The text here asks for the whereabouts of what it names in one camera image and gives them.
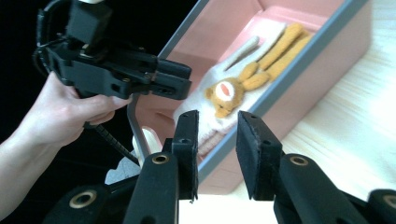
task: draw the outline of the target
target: person's arm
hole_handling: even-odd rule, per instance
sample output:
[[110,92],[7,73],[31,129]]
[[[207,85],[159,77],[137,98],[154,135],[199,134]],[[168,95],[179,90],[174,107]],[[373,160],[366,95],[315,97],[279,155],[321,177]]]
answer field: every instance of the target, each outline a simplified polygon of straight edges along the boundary
[[21,203],[61,147],[81,135],[86,121],[106,122],[130,102],[104,95],[79,99],[74,88],[49,74],[20,126],[0,145],[0,220]]

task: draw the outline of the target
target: human hand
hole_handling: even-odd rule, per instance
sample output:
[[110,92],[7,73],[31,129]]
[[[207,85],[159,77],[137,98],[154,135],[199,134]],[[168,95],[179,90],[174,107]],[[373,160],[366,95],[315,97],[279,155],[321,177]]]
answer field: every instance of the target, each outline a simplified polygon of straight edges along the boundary
[[114,117],[131,100],[96,95],[80,99],[73,87],[63,85],[52,72],[16,133],[31,144],[63,147],[75,141],[85,122],[98,125]]

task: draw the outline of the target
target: metal screw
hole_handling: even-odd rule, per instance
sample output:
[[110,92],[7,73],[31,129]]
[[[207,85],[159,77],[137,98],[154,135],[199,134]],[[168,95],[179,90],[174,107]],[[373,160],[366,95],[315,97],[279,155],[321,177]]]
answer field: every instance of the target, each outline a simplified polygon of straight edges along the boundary
[[384,195],[383,199],[390,207],[396,209],[396,195],[387,194]]
[[169,157],[167,157],[166,155],[159,155],[159,156],[152,158],[152,162],[154,162],[155,164],[161,165],[161,164],[169,162]]
[[88,189],[81,192],[78,195],[75,195],[69,202],[69,206],[72,208],[83,208],[96,200],[97,192],[93,189]]
[[299,156],[290,157],[290,161],[296,165],[301,165],[301,166],[306,166],[308,164],[308,160]]

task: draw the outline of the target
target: finger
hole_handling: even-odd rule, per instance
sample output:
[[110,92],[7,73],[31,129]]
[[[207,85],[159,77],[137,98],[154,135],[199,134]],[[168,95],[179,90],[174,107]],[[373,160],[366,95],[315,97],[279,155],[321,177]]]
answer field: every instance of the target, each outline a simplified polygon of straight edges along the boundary
[[101,119],[101,118],[105,117],[108,113],[111,113],[111,112],[113,112],[113,111],[110,111],[110,112],[106,112],[106,113],[102,113],[102,114],[93,116],[92,118],[87,119],[87,121],[88,121],[88,122],[91,122],[91,121],[93,121],[93,120]]
[[131,99],[122,100],[117,97],[96,95],[90,98],[81,99],[80,102],[78,102],[78,113],[87,120],[94,116],[117,110],[128,105],[131,101]]
[[105,114],[104,116],[102,116],[101,118],[97,118],[97,119],[93,119],[92,121],[90,121],[91,125],[99,125],[105,122],[108,122],[109,120],[114,118],[115,115],[115,111],[110,111],[107,114]]

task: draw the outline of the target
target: black device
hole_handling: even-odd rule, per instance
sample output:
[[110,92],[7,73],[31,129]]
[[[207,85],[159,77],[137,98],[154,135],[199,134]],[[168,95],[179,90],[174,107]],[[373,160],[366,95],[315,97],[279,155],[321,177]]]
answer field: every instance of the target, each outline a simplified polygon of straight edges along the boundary
[[[53,38],[50,27],[54,13],[64,6],[70,6],[65,34]],[[103,94],[127,99],[138,92],[185,99],[191,86],[191,69],[106,35],[111,15],[106,2],[49,3],[37,16],[36,67],[43,74],[54,71],[64,85],[74,86],[81,97]]]
[[[181,115],[175,137],[167,139],[163,152],[147,157],[140,175],[110,186],[76,188],[45,223],[178,223],[177,201],[197,197],[197,122],[196,111]],[[310,158],[285,155],[261,118],[239,111],[237,125],[236,153],[249,198],[274,201],[278,223],[396,223],[396,190],[376,189],[364,202],[339,190]],[[83,208],[75,208],[78,202]]]

